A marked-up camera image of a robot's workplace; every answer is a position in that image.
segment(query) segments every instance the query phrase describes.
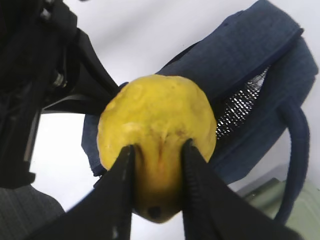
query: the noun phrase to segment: blue bag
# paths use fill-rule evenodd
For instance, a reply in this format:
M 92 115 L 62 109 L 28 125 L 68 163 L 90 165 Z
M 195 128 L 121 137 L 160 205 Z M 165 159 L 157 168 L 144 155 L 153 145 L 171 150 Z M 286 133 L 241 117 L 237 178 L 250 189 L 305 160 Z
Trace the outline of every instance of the blue bag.
M 229 16 L 157 74 L 186 77 L 205 92 L 218 121 L 208 163 L 226 184 L 245 177 L 288 127 L 291 157 L 275 219 L 285 223 L 308 169 L 309 128 L 301 110 L 318 74 L 303 30 L 266 0 Z M 96 144 L 99 118 L 86 115 L 82 147 L 93 174 L 105 170 Z

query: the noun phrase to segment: bag handle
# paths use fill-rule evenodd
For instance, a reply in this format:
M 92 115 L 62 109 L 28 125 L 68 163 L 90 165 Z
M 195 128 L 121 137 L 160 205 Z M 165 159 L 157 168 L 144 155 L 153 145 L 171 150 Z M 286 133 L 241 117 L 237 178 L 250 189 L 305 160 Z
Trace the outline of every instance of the bag handle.
M 284 195 L 274 220 L 285 224 L 298 198 L 308 172 L 310 132 L 304 112 L 295 99 L 289 98 L 278 107 L 291 138 L 290 163 Z

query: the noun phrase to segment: white surface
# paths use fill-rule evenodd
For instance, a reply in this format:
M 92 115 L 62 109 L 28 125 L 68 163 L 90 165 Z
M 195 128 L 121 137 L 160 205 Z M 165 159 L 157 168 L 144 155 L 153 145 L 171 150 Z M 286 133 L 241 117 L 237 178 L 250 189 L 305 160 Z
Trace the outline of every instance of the white surface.
M 91 42 L 107 71 L 118 83 L 159 70 L 172 57 L 212 32 L 226 17 L 255 0 L 65 0 L 78 15 L 78 26 Z M 305 29 L 305 37 L 320 62 L 320 2 L 272 0 Z M 320 187 L 318 94 L 316 83 L 303 105 L 311 130 L 309 178 Z M 97 180 L 81 148 L 83 115 L 51 114 L 40 121 L 31 170 L 33 184 L 55 197 L 65 210 L 81 200 Z M 284 134 L 248 177 L 231 186 L 237 190 L 289 159 Z M 131 239 L 184 239 L 181 215 L 165 224 L 133 217 Z

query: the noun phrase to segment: green object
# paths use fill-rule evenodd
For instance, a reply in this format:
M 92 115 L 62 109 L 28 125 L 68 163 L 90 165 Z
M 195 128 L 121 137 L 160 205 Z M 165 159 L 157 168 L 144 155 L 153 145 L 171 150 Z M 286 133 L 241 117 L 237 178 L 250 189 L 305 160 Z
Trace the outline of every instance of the green object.
M 274 218 L 281 204 L 285 184 L 285 181 L 272 179 L 244 199 L 270 218 Z M 300 233 L 305 240 L 319 239 L 320 191 L 309 181 L 305 182 L 286 226 Z

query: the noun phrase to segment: yellow fruit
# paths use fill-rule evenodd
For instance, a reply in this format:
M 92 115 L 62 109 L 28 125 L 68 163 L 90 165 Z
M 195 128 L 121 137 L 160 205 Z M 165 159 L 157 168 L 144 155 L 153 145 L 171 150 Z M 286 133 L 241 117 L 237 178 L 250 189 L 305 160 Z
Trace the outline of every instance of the yellow fruit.
M 122 147 L 134 145 L 134 208 L 163 223 L 182 206 L 182 145 L 193 139 L 208 162 L 216 127 L 208 99 L 194 82 L 180 76 L 141 77 L 127 84 L 100 117 L 100 160 L 109 170 Z

